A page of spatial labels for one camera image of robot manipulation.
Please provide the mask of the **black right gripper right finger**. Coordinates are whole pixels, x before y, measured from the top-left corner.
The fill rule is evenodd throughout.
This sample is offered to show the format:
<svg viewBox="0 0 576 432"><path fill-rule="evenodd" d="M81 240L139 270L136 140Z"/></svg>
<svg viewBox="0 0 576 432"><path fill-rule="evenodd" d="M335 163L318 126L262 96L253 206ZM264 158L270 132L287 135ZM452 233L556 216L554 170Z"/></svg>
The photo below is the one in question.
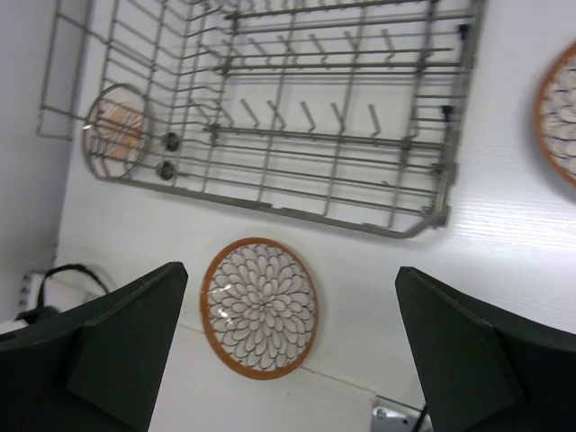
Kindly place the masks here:
<svg viewBox="0 0 576 432"><path fill-rule="evenodd" d="M414 268L395 279L435 431L573 431L575 336Z"/></svg>

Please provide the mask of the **floral plate orange rim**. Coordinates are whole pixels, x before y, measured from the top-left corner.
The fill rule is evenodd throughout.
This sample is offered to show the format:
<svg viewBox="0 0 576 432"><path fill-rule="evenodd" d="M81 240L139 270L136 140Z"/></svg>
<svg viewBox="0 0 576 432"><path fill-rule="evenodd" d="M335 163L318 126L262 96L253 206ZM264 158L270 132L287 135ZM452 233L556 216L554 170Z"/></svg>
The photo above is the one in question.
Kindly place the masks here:
<svg viewBox="0 0 576 432"><path fill-rule="evenodd" d="M241 238L211 261L200 290L202 329L232 371L273 380L309 355L320 303L301 257L270 238Z"/></svg>
<svg viewBox="0 0 576 432"><path fill-rule="evenodd" d="M575 186L575 41L543 74L535 92L533 128L548 165Z"/></svg>

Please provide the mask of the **white sunburst plate green rim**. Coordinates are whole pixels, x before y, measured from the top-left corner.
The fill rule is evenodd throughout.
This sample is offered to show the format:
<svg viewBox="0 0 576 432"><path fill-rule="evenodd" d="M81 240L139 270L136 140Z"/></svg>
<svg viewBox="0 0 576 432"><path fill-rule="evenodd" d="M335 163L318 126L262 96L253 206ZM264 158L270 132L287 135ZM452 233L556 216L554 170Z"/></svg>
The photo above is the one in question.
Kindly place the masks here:
<svg viewBox="0 0 576 432"><path fill-rule="evenodd" d="M118 83L94 100L82 128L82 154L97 178L129 178L153 138L149 102L135 85Z"/></svg>

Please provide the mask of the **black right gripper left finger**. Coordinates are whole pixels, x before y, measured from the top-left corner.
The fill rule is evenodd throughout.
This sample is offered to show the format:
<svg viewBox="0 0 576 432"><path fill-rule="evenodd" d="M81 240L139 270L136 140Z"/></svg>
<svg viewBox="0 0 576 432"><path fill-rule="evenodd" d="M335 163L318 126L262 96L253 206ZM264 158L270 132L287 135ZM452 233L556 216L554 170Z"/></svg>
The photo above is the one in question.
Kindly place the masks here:
<svg viewBox="0 0 576 432"><path fill-rule="evenodd" d="M188 274L169 262L1 336L3 431L146 431Z"/></svg>

